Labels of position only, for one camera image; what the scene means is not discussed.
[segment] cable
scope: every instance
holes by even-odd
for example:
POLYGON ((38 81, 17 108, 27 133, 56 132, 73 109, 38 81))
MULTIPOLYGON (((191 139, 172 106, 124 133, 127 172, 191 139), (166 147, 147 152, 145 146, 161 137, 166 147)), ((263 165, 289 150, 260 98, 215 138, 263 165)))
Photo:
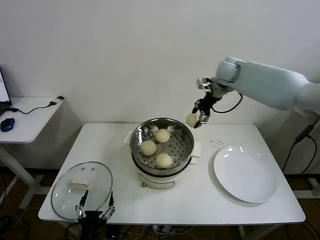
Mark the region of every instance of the cable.
MULTIPOLYGON (((140 233, 135 233, 135 232, 130 232, 130 231, 128 231, 128 234, 132 234, 132 235, 136 235, 136 236, 140 235, 140 233)), ((160 239, 168 236, 169 234, 170 234, 170 233, 166 233, 166 235, 162 235, 162 236, 160 237, 160 239)), ((145 234, 143 234, 142 236, 145 236, 146 238, 149 238, 149 239, 156 239, 156 240, 159 239, 158 237, 148 236, 148 235, 145 235, 145 234)))
POLYGON ((69 226, 67 226, 67 227, 65 228, 65 230, 64 230, 64 238, 65 238, 65 240, 69 240, 69 237, 68 237, 69 228, 74 227, 74 226, 76 226, 76 225, 78 225, 78 224, 79 224, 78 222, 72 223, 72 224, 70 224, 69 226))
POLYGON ((22 114, 29 114, 29 113, 32 113, 34 110, 37 110, 37 109, 45 109, 47 107, 50 107, 51 104, 49 103, 47 106, 39 106, 39 107, 35 107, 34 109, 28 111, 28 112, 24 112, 24 111, 21 111, 20 109, 18 109, 17 111, 22 113, 22 114))
MULTIPOLYGON (((317 232, 317 230, 308 222, 308 224, 317 232)), ((286 225, 285 226, 285 233, 286 233, 286 236, 288 237, 288 239, 289 240, 292 240, 292 238, 290 237, 290 235, 289 235, 289 226, 290 226, 291 224, 288 224, 288 225, 286 225)), ((298 226, 302 226, 304 229, 306 229, 307 231, 308 231, 308 233, 311 235, 311 237, 312 237, 312 239, 313 240, 317 240, 316 238, 315 238, 315 236, 312 234, 312 232, 310 231, 310 229, 308 229, 305 225, 303 225, 302 223, 301 224, 298 224, 298 226)))
POLYGON ((153 229, 153 230, 154 230, 154 232, 155 232, 156 234, 158 234, 158 235, 167 234, 167 232, 157 232, 155 229, 153 229))
POLYGON ((312 136, 310 136, 310 135, 308 135, 306 137, 313 141, 313 143, 314 143, 314 153, 313 153, 313 157, 312 157, 311 161, 309 162, 308 166, 306 166, 306 168, 300 173, 301 175, 304 174, 307 171, 307 169, 310 167, 312 162, 315 160, 315 157, 316 157, 317 151, 318 151, 318 145, 317 145, 317 142, 314 140, 314 138, 312 136))
POLYGON ((31 109, 31 110, 28 111, 28 112, 21 111, 19 108, 16 108, 16 107, 9 107, 9 108, 6 109, 6 111, 11 111, 11 112, 13 112, 13 113, 20 112, 20 113, 22 113, 22 114, 30 114, 30 113, 32 113, 34 110, 37 110, 37 109, 45 109, 45 108, 48 108, 48 107, 50 107, 50 106, 56 105, 57 103, 61 102, 63 99, 65 99, 63 96, 58 96, 58 97, 56 97, 55 99, 53 99, 52 101, 50 101, 47 106, 35 107, 35 108, 31 109))
POLYGON ((21 221, 21 226, 10 228, 13 224, 12 218, 9 215, 0 217, 0 223, 2 224, 0 228, 0 234, 22 229, 24 231, 24 235, 21 238, 21 240, 27 240, 29 238, 29 228, 30 228, 29 222, 24 219, 20 219, 20 221, 21 221))
POLYGON ((308 224, 308 225, 316 232, 318 238, 320 239, 320 234, 319 234, 319 232, 316 230, 316 228, 315 228, 314 226, 312 226, 311 223, 308 222, 308 221, 305 221, 305 223, 308 224))
POLYGON ((319 121, 319 117, 316 118, 316 120, 314 121, 314 123, 311 126, 315 127, 315 125, 317 124, 318 121, 319 121))
POLYGON ((7 195, 7 184, 6 184, 6 179, 5 179, 5 176, 4 176, 4 172, 3 171, 0 171, 1 172, 1 176, 2 176, 2 181, 3 181, 3 185, 4 185, 4 195, 3 195, 3 200, 0 204, 0 210, 2 209, 2 206, 4 205, 4 202, 5 202, 5 199, 6 199, 6 195, 7 195))
POLYGON ((184 229, 179 229, 179 228, 172 228, 173 230, 177 231, 184 231, 183 233, 174 233, 175 235, 182 235, 182 234, 186 234, 187 232, 189 232, 191 229, 193 229, 195 226, 192 226, 191 228, 189 228, 188 230, 184 230, 184 229))
POLYGON ((146 234, 143 236, 142 240, 144 240, 146 238, 146 236, 148 235, 148 233, 150 232, 151 226, 149 226, 148 231, 146 231, 146 234))
POLYGON ((212 240, 214 238, 214 228, 211 227, 211 234, 209 240, 212 240))
POLYGON ((231 109, 229 109, 227 111, 217 111, 217 110, 214 109, 214 107, 211 107, 211 109, 217 114, 226 114, 226 113, 231 112, 232 110, 234 110, 236 107, 239 106, 239 104, 241 103, 242 99, 244 98, 244 96, 241 93, 238 92, 238 94, 240 95, 240 100, 238 101, 238 103, 233 108, 231 108, 231 109))
POLYGON ((125 233, 124 233, 124 235, 123 235, 123 237, 122 237, 122 239, 125 239, 125 237, 126 237, 126 235, 127 235, 127 233, 132 229, 134 227, 134 225, 131 225, 126 231, 125 231, 125 233))
POLYGON ((142 229, 140 235, 137 236, 134 240, 138 240, 142 236, 142 234, 144 234, 145 230, 146 230, 146 226, 144 226, 144 228, 142 229))
POLYGON ((284 170, 285 170, 285 168, 286 168, 286 166, 287 166, 288 160, 289 160, 289 158, 290 158, 291 152, 292 152, 292 150, 294 149, 294 147, 295 147, 295 145, 296 145, 297 143, 298 143, 298 142, 295 141, 295 142, 292 144, 292 146, 291 146, 291 148, 290 148, 290 151, 289 151, 289 154, 288 154, 288 156, 286 157, 284 166, 283 166, 283 168, 282 168, 282 172, 284 172, 284 170))
POLYGON ((308 232, 309 232, 309 234, 312 236, 312 238, 314 239, 314 240, 317 240, 316 238, 315 238, 315 236, 312 234, 312 232, 310 231, 310 229, 309 228, 307 228, 305 225, 303 225, 303 224, 300 224, 305 230, 307 230, 308 232))
POLYGON ((192 228, 190 228, 189 230, 183 230, 183 229, 179 229, 179 230, 181 230, 181 231, 184 231, 184 233, 174 233, 175 235, 181 235, 181 234, 189 234, 194 240, 198 240, 195 236, 193 236, 189 231, 191 230, 191 229, 193 229, 194 227, 192 227, 192 228))

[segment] white table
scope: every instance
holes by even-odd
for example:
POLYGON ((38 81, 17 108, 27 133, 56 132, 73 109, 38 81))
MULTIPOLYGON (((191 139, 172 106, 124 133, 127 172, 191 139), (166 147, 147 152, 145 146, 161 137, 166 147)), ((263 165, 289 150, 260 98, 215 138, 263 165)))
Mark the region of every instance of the white table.
MULTIPOLYGON (((13 97, 11 98, 13 108, 18 108, 21 111, 28 112, 36 107, 44 107, 49 104, 54 97, 13 97)), ((15 123, 12 130, 8 132, 0 131, 0 144, 28 144, 36 139, 41 130, 45 127, 47 122, 61 106, 63 101, 56 105, 47 108, 37 109, 30 114, 23 114, 21 112, 6 111, 0 116, 0 122, 6 118, 14 118, 15 123)), ((16 181, 21 179, 30 188, 23 198, 19 208, 25 209, 28 207, 29 202, 35 194, 46 195, 49 187, 42 187, 40 181, 43 175, 37 175, 33 178, 21 164, 8 153, 3 146, 0 145, 0 161, 3 162, 12 172, 15 173, 15 178, 7 186, 6 192, 12 189, 16 181)), ((3 201, 4 194, 1 196, 0 201, 3 201)))
MULTIPOLYGON (((107 165, 113 176, 115 213, 111 224, 134 225, 268 225, 245 239, 258 239, 274 224, 300 223, 305 220, 295 195, 258 129, 252 124, 206 124, 193 129, 201 142, 201 157, 192 160, 182 181, 169 190, 143 188, 124 144, 128 131, 138 124, 88 123, 79 133, 54 184, 72 166, 95 161, 107 165), (250 146, 266 156, 277 178, 277 190, 265 203, 246 203, 228 194, 210 174, 217 151, 228 146, 250 146)), ((55 214, 49 191, 38 213, 42 220, 70 222, 55 214)), ((106 202, 101 210, 107 208, 106 202)))

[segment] blue mouse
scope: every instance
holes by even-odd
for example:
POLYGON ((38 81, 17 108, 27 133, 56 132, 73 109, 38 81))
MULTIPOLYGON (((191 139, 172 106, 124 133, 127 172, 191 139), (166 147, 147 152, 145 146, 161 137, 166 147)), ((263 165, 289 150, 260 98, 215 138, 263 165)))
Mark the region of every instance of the blue mouse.
POLYGON ((14 128, 15 119, 14 118, 6 118, 0 123, 0 130, 2 132, 8 132, 14 128))

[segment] black cable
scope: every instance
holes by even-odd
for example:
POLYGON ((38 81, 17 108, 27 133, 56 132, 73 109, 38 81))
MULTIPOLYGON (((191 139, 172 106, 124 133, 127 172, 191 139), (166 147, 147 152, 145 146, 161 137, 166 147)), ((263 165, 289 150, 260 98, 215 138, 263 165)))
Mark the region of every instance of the black cable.
POLYGON ((76 225, 78 225, 78 224, 79 224, 78 222, 72 223, 72 224, 70 224, 69 226, 67 226, 67 227, 65 228, 65 230, 64 230, 64 238, 65 238, 65 240, 69 240, 69 238, 68 238, 69 228, 71 228, 71 227, 73 227, 73 226, 76 226, 76 225))
POLYGON ((295 147, 295 145, 296 145, 297 143, 298 143, 298 142, 295 141, 295 142, 292 144, 292 146, 291 146, 291 148, 290 148, 290 151, 289 151, 289 153, 288 153, 288 156, 286 157, 284 166, 283 166, 283 168, 282 168, 282 172, 284 172, 284 170, 285 170, 285 168, 286 168, 286 166, 287 166, 288 160, 289 160, 289 158, 290 158, 291 152, 292 152, 292 150, 294 149, 294 147, 295 147))
POLYGON ((134 225, 131 225, 124 233, 122 239, 125 239, 126 235, 128 234, 128 232, 134 227, 134 225))
POLYGON ((310 167, 312 162, 315 160, 316 155, 317 155, 317 151, 318 151, 318 145, 317 145, 317 142, 314 140, 314 138, 312 136, 310 136, 310 135, 308 135, 306 137, 313 141, 313 143, 314 143, 314 153, 313 153, 313 157, 312 157, 311 161, 309 162, 308 166, 306 166, 306 168, 300 173, 301 175, 304 174, 307 171, 307 169, 310 167))
POLYGON ((285 233, 286 233, 286 236, 288 237, 288 239, 289 239, 289 240, 292 240, 292 238, 291 238, 290 235, 289 235, 288 227, 289 227, 289 225, 286 225, 286 226, 285 226, 285 233))
POLYGON ((319 121, 319 117, 316 118, 316 120, 314 121, 314 123, 311 126, 314 127, 318 121, 319 121))
POLYGON ((312 234, 312 232, 310 231, 310 229, 309 228, 307 228, 305 225, 303 225, 302 223, 300 224, 302 227, 304 227, 304 229, 306 229, 308 232, 309 232, 309 234, 312 236, 312 238, 314 239, 314 240, 317 240, 316 238, 315 238, 315 236, 312 234))
POLYGON ((35 107, 34 109, 31 109, 28 112, 21 111, 19 108, 16 108, 16 107, 9 107, 9 108, 6 109, 6 111, 11 111, 13 113, 20 112, 22 114, 29 114, 29 113, 32 113, 34 110, 37 110, 37 109, 45 109, 45 108, 48 108, 50 106, 54 106, 54 105, 58 104, 59 102, 61 102, 63 99, 65 99, 63 96, 58 96, 55 99, 53 99, 52 101, 50 101, 47 106, 35 107))
POLYGON ((32 113, 34 110, 37 110, 37 109, 45 109, 47 107, 50 107, 52 104, 48 104, 47 106, 39 106, 39 107, 35 107, 34 109, 28 111, 28 112, 24 112, 24 111, 21 111, 20 109, 18 109, 17 111, 22 113, 22 114, 29 114, 29 113, 32 113))
POLYGON ((229 110, 227 110, 227 111, 217 111, 217 110, 215 110, 214 107, 212 106, 211 109, 212 109, 215 113, 217 113, 217 114, 226 114, 226 113, 231 112, 232 110, 234 110, 236 107, 239 106, 239 104, 241 103, 242 99, 244 98, 244 96, 243 96, 241 93, 238 92, 238 94, 240 95, 240 100, 238 101, 238 103, 237 103, 233 108, 231 108, 231 109, 229 109, 229 110))
POLYGON ((320 234, 319 234, 319 232, 317 231, 317 229, 316 229, 314 226, 312 226, 310 222, 305 221, 305 223, 308 224, 308 225, 316 232, 318 238, 320 239, 320 234))
POLYGON ((29 238, 29 229, 30 229, 30 225, 29 222, 27 220, 21 219, 21 222, 26 223, 26 227, 24 226, 18 226, 18 227, 14 227, 14 228, 10 228, 13 225, 13 220, 9 215, 5 215, 0 217, 0 223, 1 223, 1 227, 0 227, 0 234, 4 234, 7 232, 12 232, 15 230, 19 230, 22 229, 24 231, 24 235, 21 238, 21 240, 28 240, 29 238))
POLYGON ((146 236, 148 235, 148 233, 150 232, 151 226, 149 226, 148 231, 146 231, 146 234, 143 236, 143 238, 141 240, 144 240, 146 238, 146 236))
POLYGON ((3 185, 4 185, 4 195, 3 195, 3 200, 0 204, 0 210, 2 209, 2 206, 4 205, 4 202, 5 202, 5 199, 6 199, 6 195, 7 195, 7 184, 6 184, 6 179, 5 179, 5 176, 4 176, 4 173, 3 171, 0 171, 1 172, 1 176, 2 176, 2 181, 3 181, 3 185))
MULTIPOLYGON (((285 233, 286 233, 286 236, 288 237, 288 239, 289 240, 292 240, 292 238, 290 237, 290 235, 289 235, 289 226, 290 226, 291 224, 288 224, 288 225, 286 225, 285 226, 285 233)), ((300 226, 302 226, 302 227, 304 227, 304 229, 306 229, 308 232, 309 232, 309 234, 312 236, 312 239, 313 240, 317 240, 316 238, 315 238, 315 236, 312 234, 312 232, 310 231, 310 229, 308 229, 305 225, 303 225, 302 223, 301 224, 299 224, 300 226)))

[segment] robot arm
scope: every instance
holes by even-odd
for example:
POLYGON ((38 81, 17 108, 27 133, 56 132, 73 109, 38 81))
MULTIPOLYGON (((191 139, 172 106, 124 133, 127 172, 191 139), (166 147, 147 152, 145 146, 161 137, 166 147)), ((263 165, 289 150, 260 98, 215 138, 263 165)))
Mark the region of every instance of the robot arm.
POLYGON ((314 121, 320 115, 320 84, 300 73, 227 57, 219 64, 216 77, 199 78, 205 97, 194 104, 187 123, 194 128, 205 124, 212 106, 226 93, 236 90, 251 99, 279 110, 294 110, 314 121), (195 116, 200 111, 199 119, 195 116))

